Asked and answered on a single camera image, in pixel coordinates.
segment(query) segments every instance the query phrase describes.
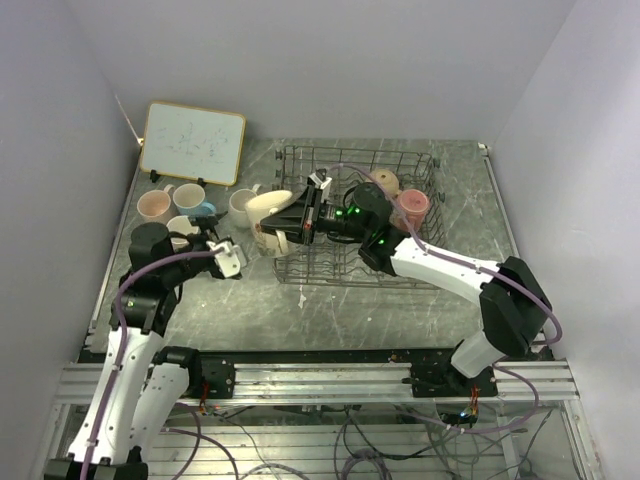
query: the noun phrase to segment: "metal wire basket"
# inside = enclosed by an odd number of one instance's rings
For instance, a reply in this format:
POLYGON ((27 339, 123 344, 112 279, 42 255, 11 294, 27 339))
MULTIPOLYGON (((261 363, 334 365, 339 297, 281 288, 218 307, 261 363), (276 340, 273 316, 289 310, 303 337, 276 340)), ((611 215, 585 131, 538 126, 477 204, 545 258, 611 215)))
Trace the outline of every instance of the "metal wire basket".
MULTIPOLYGON (((389 150, 364 150, 355 148, 311 147, 287 145, 276 151, 281 162, 276 170, 280 183, 277 188, 301 192, 310 173, 319 168, 343 162, 366 170, 386 168, 400 181, 400 188, 415 188, 431 200, 431 208, 418 232, 431 245, 446 248, 446 235, 442 223, 441 202, 444 193, 439 192, 435 170, 439 162, 428 153, 399 152, 389 150)), ((331 172, 330 202, 342 205, 349 188, 365 181, 351 169, 331 172)), ((344 245, 317 236, 313 245, 301 247, 296 252, 274 260, 273 269, 282 283, 310 285, 342 285, 353 287, 391 287, 435 289, 431 284, 375 272, 358 256, 359 245, 344 245)))

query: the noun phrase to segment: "marble countertop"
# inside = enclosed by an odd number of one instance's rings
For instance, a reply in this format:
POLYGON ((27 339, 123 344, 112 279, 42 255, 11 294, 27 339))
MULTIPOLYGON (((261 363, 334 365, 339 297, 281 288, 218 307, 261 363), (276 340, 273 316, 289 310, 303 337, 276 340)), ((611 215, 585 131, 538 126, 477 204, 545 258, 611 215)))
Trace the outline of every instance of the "marble countertop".
MULTIPOLYGON (((274 152, 289 144, 430 153, 441 161, 437 182, 438 190, 446 193, 442 215, 447 248, 498 261, 513 253, 486 159, 471 141, 249 139, 243 146, 238 183, 207 185, 207 199, 224 211, 236 189, 255 183, 270 188, 277 181, 274 152)), ((130 234, 141 223, 138 199, 148 190, 182 183, 162 177, 153 184, 147 174, 138 175, 106 273, 104 295, 91 322, 91 351, 106 350, 110 304, 118 279, 129 267, 130 234)), ((249 265, 240 281, 201 275, 185 284, 166 333, 171 345, 200 350, 452 347, 480 327, 479 309, 447 291, 280 284, 271 259, 259 257, 249 232, 236 230, 227 218, 218 232, 242 245, 249 265), (306 297, 302 306, 301 294, 306 297)))

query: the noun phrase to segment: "wall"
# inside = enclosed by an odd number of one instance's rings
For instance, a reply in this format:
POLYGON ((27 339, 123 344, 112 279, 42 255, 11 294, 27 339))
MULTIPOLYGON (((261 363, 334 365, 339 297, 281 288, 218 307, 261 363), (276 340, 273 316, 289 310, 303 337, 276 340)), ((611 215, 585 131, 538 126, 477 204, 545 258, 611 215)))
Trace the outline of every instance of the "wall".
POLYGON ((89 324, 135 157, 61 0, 0 2, 0 465, 27 478, 89 324))
POLYGON ((637 478, 640 444, 620 422, 640 399, 638 18, 633 0, 579 0, 492 149, 611 479, 637 478))
POLYGON ((495 138, 575 0, 68 0, 141 132, 152 100, 267 137, 495 138))

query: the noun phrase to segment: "blue mug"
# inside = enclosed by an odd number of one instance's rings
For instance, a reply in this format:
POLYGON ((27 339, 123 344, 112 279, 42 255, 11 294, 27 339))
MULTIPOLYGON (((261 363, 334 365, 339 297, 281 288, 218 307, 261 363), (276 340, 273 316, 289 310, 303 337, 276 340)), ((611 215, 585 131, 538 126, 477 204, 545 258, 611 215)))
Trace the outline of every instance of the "blue mug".
POLYGON ((215 215, 216 207, 205 201, 204 188, 195 183, 185 183, 173 192, 173 203, 181 215, 215 215))

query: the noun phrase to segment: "cup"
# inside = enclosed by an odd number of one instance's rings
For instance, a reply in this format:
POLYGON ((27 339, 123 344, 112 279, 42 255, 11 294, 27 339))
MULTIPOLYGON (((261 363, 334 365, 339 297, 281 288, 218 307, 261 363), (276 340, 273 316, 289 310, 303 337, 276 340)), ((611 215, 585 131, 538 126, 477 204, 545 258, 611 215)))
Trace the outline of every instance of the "cup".
POLYGON ((274 190, 258 195, 245 204, 251 233, 256 240, 258 252, 263 257, 284 257, 294 250, 295 245, 287 241, 283 231, 276 230, 275 234, 268 234, 260 228, 260 220, 289 206, 292 199, 292 192, 274 190))
POLYGON ((229 218, 238 228, 249 228, 249 217, 247 216, 246 205, 249 200, 253 200, 258 196, 260 184, 256 183, 253 188, 243 188, 233 192, 229 198, 229 218))
POLYGON ((386 168, 376 168, 371 172, 371 176, 376 179, 376 181, 384 188, 389 195, 393 198, 398 195, 400 191, 400 181, 395 174, 386 168))
POLYGON ((173 188, 175 188, 173 185, 167 185, 164 190, 151 190, 140 197, 137 208, 145 222, 158 222, 166 225, 178 214, 169 196, 169 192, 173 188))
MULTIPOLYGON (((178 232, 183 235, 189 235, 191 233, 198 233, 200 230, 198 227, 194 227, 189 222, 189 217, 187 215, 178 215, 177 217, 173 217, 167 223, 167 228, 170 232, 178 232)), ((174 250, 178 250, 182 247, 186 247, 189 242, 184 238, 172 238, 171 244, 173 245, 174 250)))
MULTIPOLYGON (((431 208, 431 201, 429 200, 429 197, 420 190, 409 189, 400 193, 396 201, 413 228, 416 231, 420 230, 424 217, 427 216, 427 213, 429 213, 429 209, 431 208)), ((391 213, 389 221, 400 230, 404 232, 409 231, 407 225, 396 210, 391 213)))
POLYGON ((173 192, 173 203, 181 215, 214 215, 216 207, 205 201, 204 188, 196 183, 185 183, 173 192))

